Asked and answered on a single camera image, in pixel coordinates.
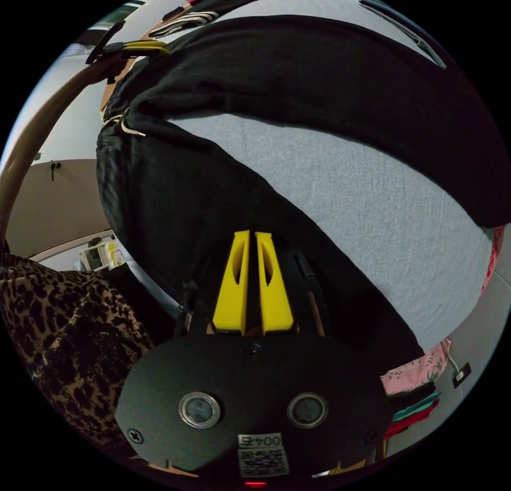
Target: leopard print fabric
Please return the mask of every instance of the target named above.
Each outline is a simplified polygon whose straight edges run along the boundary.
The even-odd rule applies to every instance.
[[[153,344],[121,293],[94,271],[57,272],[2,253],[0,312],[54,409],[105,451],[135,455],[114,413],[130,369]]]

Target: label sticker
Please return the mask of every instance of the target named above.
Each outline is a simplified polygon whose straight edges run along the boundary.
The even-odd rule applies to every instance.
[[[289,474],[280,432],[239,435],[238,447],[242,477],[278,477]]]

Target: pink fabric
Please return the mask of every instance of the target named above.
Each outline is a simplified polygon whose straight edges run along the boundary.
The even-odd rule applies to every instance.
[[[447,368],[447,350],[451,341],[446,338],[416,359],[381,376],[387,395],[410,392],[431,381],[436,381]]]
[[[502,248],[502,241],[504,240],[504,230],[505,226],[499,226],[495,229],[493,234],[493,247],[491,249],[490,255],[490,263],[488,265],[488,271],[486,273],[486,280],[484,281],[483,288],[481,289],[481,296],[483,295],[484,289],[488,286],[490,282],[491,275],[495,270],[495,266],[497,265],[497,259],[499,257],[500,249]]]

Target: mattress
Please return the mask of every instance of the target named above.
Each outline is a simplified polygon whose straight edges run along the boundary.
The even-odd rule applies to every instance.
[[[357,0],[259,0],[216,21],[285,14],[352,22],[431,59]],[[452,197],[402,162],[336,135],[257,118],[208,112],[169,121],[217,143],[307,214],[385,295],[425,351],[477,304],[493,230],[477,227]],[[175,313],[175,301],[123,253],[135,276]]]

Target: black cloth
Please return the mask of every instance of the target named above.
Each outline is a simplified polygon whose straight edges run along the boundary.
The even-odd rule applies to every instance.
[[[296,15],[220,21],[167,48],[120,82],[107,118],[130,105],[128,126],[154,132],[153,116],[217,110],[331,131],[415,168],[478,226],[511,222],[511,162],[459,69],[366,28]]]
[[[392,406],[392,412],[396,414],[398,411],[405,410],[407,407],[419,403],[421,400],[435,393],[435,390],[435,383],[431,382],[407,394],[400,395],[399,397],[391,396],[390,404]]]
[[[135,64],[117,85],[106,118],[130,106],[126,126],[147,136],[127,134],[120,124],[101,131],[97,179],[106,217],[135,261],[180,302],[182,285],[193,276],[201,256],[233,232],[270,232],[296,244],[322,284],[333,336],[361,351],[372,370],[383,375],[424,352],[380,291],[309,217],[257,173],[213,142],[164,120],[208,106],[250,112],[252,103],[267,120],[299,123],[303,118],[313,127],[325,117],[331,119],[330,111],[337,109],[333,101],[306,116],[325,100],[321,81],[315,105],[303,96],[312,92],[307,83],[289,88],[298,87],[298,76],[313,83],[322,77],[317,64],[311,70],[307,60],[305,67],[300,62],[303,53],[308,56],[307,46],[314,50],[315,39],[320,41],[318,50],[325,51],[322,30],[349,40],[353,28],[335,25],[332,32],[331,21],[304,17],[255,19],[200,28],[170,44],[171,54],[161,60]],[[297,30],[302,24],[305,28]],[[289,38],[296,42],[305,36],[300,53],[288,45]],[[243,68],[249,74],[242,72],[238,78]],[[255,75],[254,70],[265,74]]]

